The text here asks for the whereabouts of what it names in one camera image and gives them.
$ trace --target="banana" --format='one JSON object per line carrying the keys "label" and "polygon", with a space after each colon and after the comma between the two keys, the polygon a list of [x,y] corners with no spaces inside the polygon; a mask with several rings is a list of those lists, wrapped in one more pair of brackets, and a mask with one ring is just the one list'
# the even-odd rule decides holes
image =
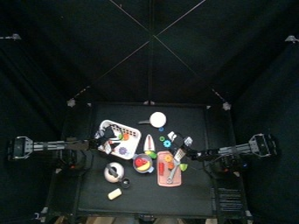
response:
{"label": "banana", "polygon": [[151,162],[147,161],[147,163],[139,167],[136,167],[136,169],[141,171],[141,172],[146,172],[151,167]]}

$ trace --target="carrot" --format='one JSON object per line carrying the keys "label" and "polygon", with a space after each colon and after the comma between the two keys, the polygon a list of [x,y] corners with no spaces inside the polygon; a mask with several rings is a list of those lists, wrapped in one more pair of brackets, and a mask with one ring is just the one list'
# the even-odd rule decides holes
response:
{"label": "carrot", "polygon": [[169,163],[169,170],[171,170],[174,168],[174,162]]}

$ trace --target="pink cutting board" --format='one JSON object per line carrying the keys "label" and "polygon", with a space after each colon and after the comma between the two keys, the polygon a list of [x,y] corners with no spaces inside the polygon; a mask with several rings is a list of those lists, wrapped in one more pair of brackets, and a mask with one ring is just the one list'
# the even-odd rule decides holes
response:
{"label": "pink cutting board", "polygon": [[[158,152],[158,159],[157,159],[157,175],[158,175],[158,185],[159,186],[179,186],[183,183],[182,179],[182,169],[181,166],[177,168],[174,177],[173,177],[173,183],[167,184],[167,178],[171,175],[171,171],[169,170],[169,164],[165,161],[165,156],[171,154],[169,150],[159,151]],[[159,163],[163,163],[163,175],[159,173]]]}

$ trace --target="black tablecloth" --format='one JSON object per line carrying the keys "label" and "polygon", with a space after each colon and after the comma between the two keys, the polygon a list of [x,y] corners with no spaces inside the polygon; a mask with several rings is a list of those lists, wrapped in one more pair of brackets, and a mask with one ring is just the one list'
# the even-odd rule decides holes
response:
{"label": "black tablecloth", "polygon": [[[150,118],[161,111],[167,116],[163,132],[150,124],[138,121]],[[92,103],[76,106],[66,122],[64,136],[94,137],[104,120],[122,123],[139,129],[142,139],[136,154],[143,153],[147,134],[154,137],[157,151],[167,150],[159,137],[174,131],[191,137],[191,147],[197,151],[230,145],[230,119],[221,108],[206,107],[158,107],[136,105],[112,105]],[[132,166],[132,159],[124,160],[104,152],[94,152],[95,160],[84,174],[79,194],[79,212],[91,214],[155,214],[175,216],[213,216],[211,180],[202,169],[202,163],[187,159],[189,169],[182,173],[182,185],[163,187],[158,185],[157,171],[141,174]],[[115,200],[108,193],[120,187],[104,179],[104,168],[110,162],[119,162],[126,168],[126,177],[131,187],[122,189],[123,195]]]}

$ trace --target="cable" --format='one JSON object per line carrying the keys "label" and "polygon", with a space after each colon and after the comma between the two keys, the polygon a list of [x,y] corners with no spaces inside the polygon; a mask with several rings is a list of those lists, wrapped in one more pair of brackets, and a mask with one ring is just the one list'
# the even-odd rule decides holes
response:
{"label": "cable", "polygon": [[[209,165],[214,164],[221,158],[225,158],[227,156],[233,156],[233,155],[237,155],[237,153],[230,153],[230,154],[226,154],[226,155],[221,155],[219,157],[217,157],[215,159],[213,159],[201,169],[197,169],[194,167],[191,167],[195,171],[201,171],[203,170],[205,168],[209,167]],[[251,153],[246,153],[246,152],[241,152],[238,155],[251,155]]]}

